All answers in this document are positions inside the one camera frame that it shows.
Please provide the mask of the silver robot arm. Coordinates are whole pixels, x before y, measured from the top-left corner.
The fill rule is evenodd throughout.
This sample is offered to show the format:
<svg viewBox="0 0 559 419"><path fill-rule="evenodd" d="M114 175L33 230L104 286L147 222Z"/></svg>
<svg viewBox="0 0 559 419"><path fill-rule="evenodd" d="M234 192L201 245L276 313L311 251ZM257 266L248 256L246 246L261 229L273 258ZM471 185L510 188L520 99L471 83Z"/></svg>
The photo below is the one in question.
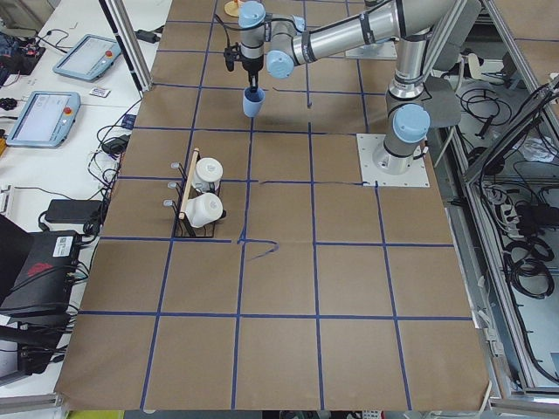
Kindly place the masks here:
<svg viewBox="0 0 559 419"><path fill-rule="evenodd" d="M243 66L249 93L257 92L262 70L286 79L295 67L336 54L388 61L394 65L388 102L395 105L419 98L432 71L456 65L480 10L478 1L368 1L358 14L310 29L303 17L247 1L234 28L241 40L226 45L224 61L228 71Z"/></svg>

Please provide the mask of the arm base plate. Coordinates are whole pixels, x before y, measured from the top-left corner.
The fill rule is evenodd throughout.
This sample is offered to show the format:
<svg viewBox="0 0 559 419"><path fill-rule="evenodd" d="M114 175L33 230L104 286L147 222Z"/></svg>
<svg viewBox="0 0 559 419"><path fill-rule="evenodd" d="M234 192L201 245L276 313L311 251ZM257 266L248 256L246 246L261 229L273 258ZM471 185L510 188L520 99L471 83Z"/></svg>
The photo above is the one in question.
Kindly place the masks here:
<svg viewBox="0 0 559 419"><path fill-rule="evenodd" d="M384 148L384 134L357 134L362 184L370 187L429 188L422 149L417 144L408 157L395 157Z"/></svg>
<svg viewBox="0 0 559 419"><path fill-rule="evenodd" d="M348 50L345 52L345 58L395 61L397 49L395 42L388 39L382 43L362 45Z"/></svg>

